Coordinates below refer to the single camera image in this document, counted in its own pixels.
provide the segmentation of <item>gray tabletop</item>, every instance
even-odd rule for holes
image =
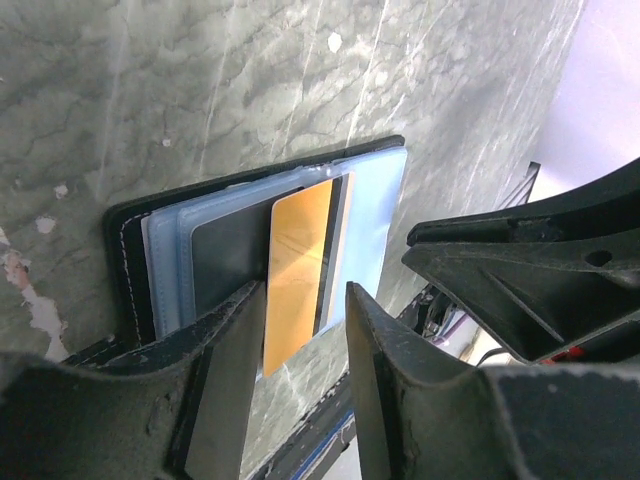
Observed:
[[[391,133],[409,163],[378,298],[420,220],[524,173],[583,0],[5,0],[0,348],[64,358],[118,325],[110,205]],[[344,329],[256,388],[243,475],[347,369]]]

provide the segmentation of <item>black cable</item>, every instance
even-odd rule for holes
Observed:
[[[482,363],[484,363],[485,361],[487,361],[491,357],[495,357],[496,355],[501,355],[503,353],[508,353],[506,348],[500,347],[500,348],[494,348],[492,350],[489,350],[487,353],[485,353],[482,356],[480,361],[476,364],[476,367],[479,367]]]

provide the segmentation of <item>open wallet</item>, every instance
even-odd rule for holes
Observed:
[[[53,364],[0,353],[1,478],[236,479],[256,379],[375,295],[404,139],[112,207],[123,328]]]

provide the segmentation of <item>marble table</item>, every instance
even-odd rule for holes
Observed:
[[[112,334],[100,218],[142,195],[391,133],[409,164],[378,298],[419,220],[524,172],[584,0],[0,2],[0,349]],[[261,380],[243,476],[347,369],[344,329]]]

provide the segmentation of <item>screw hole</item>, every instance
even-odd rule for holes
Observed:
[[[611,260],[613,260],[613,255],[611,255],[611,252],[606,250],[591,252],[589,255],[584,257],[584,261],[594,267],[604,267]]]

